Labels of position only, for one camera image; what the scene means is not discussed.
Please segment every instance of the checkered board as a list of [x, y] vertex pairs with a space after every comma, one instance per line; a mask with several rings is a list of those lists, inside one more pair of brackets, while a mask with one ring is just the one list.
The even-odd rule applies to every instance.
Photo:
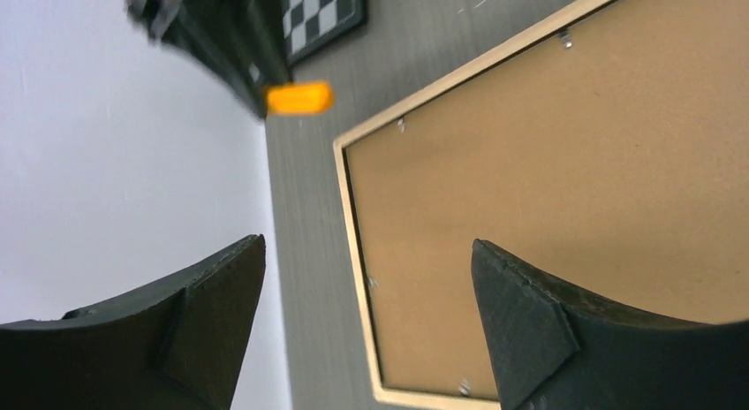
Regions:
[[281, 0], [281, 9], [290, 64], [366, 20], [364, 0]]

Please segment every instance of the dark green object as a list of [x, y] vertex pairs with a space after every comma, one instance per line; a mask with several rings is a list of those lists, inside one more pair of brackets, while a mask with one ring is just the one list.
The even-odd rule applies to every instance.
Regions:
[[628, 307], [485, 240], [472, 268], [503, 410], [749, 408], [749, 322]]
[[250, 236], [62, 320], [0, 325], [0, 409], [229, 409], [264, 273]]
[[268, 115], [265, 88], [292, 81], [280, 0], [126, 2], [151, 41], [207, 67], [258, 118]]

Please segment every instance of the brown cork surface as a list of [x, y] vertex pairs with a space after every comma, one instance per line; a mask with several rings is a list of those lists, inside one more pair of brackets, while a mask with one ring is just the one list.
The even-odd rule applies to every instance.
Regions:
[[613, 300], [749, 317], [749, 0], [620, 0], [346, 149], [383, 384], [495, 398], [473, 239]]

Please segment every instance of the orange light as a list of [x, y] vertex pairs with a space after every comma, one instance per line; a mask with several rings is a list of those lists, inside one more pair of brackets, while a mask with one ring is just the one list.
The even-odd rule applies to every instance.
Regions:
[[333, 105], [333, 88], [325, 82], [273, 86], [266, 99], [269, 114], [322, 114]]

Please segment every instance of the metal screw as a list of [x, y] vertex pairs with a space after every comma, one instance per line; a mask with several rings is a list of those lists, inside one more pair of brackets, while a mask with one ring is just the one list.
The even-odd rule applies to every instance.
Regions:
[[468, 379], [463, 379], [463, 382], [458, 386], [458, 392], [460, 392], [460, 395], [464, 397], [471, 395], [471, 382], [469, 382]]
[[564, 45], [565, 49], [569, 49], [572, 47], [572, 38], [570, 37], [570, 32], [567, 30], [562, 30], [559, 32], [559, 39], [562, 40], [562, 44]]

